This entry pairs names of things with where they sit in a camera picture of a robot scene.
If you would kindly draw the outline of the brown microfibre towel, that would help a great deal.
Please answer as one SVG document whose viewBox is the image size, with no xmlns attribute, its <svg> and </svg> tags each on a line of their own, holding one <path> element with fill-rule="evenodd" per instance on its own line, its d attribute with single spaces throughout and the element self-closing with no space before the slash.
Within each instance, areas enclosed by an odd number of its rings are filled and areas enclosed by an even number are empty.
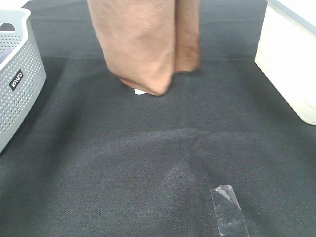
<svg viewBox="0 0 316 237">
<path fill-rule="evenodd" d="M 200 67 L 198 0 L 90 0 L 106 65 L 119 80 L 163 95 L 175 73 Z"/>
</svg>

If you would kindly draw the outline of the black cloth table cover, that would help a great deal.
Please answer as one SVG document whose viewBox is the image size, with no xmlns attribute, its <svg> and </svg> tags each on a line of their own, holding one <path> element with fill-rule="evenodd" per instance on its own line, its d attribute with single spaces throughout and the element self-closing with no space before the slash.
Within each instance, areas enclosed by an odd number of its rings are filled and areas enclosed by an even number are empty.
<svg viewBox="0 0 316 237">
<path fill-rule="evenodd" d="M 316 128 L 254 63 L 267 2 L 203 0 L 202 68 L 162 97 L 104 62 L 84 0 L 26 4 L 47 79 L 0 157 L 3 237 L 216 237 L 231 185 L 252 237 L 316 234 Z"/>
</svg>

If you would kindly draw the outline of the clear adhesive tape strip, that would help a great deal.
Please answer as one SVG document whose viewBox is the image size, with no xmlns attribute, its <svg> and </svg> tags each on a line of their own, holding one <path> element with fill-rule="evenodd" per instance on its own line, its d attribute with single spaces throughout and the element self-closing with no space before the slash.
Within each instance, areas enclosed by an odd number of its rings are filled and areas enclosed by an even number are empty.
<svg viewBox="0 0 316 237">
<path fill-rule="evenodd" d="M 249 237 L 244 216 L 231 185 L 211 190 L 220 237 Z"/>
</svg>

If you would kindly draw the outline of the grey perforated laundry basket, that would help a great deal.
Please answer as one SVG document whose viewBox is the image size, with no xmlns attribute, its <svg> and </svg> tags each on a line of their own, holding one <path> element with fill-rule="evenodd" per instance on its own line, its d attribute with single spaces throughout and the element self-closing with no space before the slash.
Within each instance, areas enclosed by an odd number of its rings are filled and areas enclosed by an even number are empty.
<svg viewBox="0 0 316 237">
<path fill-rule="evenodd" d="M 4 149 L 33 107 L 46 80 L 28 9 L 1 9 L 0 148 Z"/>
</svg>

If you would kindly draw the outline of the white plastic storage bin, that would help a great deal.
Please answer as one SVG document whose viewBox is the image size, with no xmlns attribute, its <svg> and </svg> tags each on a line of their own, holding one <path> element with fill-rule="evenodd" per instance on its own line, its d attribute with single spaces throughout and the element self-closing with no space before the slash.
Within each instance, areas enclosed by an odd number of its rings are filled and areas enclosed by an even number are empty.
<svg viewBox="0 0 316 237">
<path fill-rule="evenodd" d="M 255 63 L 305 123 L 316 123 L 316 2 L 269 0 Z"/>
</svg>

